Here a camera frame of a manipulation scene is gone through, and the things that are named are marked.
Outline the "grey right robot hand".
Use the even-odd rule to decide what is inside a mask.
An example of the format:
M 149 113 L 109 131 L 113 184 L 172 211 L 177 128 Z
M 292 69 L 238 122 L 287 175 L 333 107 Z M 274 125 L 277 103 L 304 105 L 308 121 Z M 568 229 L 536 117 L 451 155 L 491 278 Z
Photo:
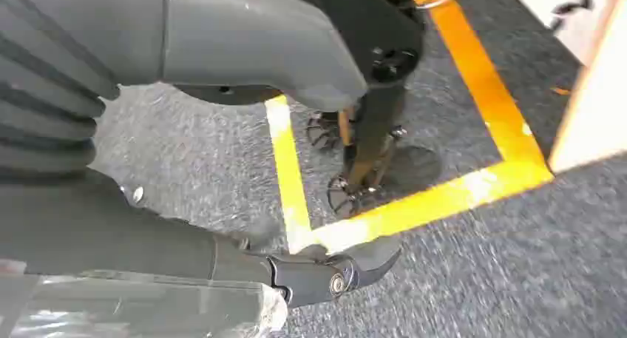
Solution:
M 1 335 L 265 337 L 291 308 L 380 280 L 381 237 L 264 254 L 130 203 L 91 168 L 105 100 L 163 82 L 217 104 L 283 92 L 338 111 L 375 93 L 346 0 L 1 0 Z M 386 27 L 403 15 L 357 0 Z

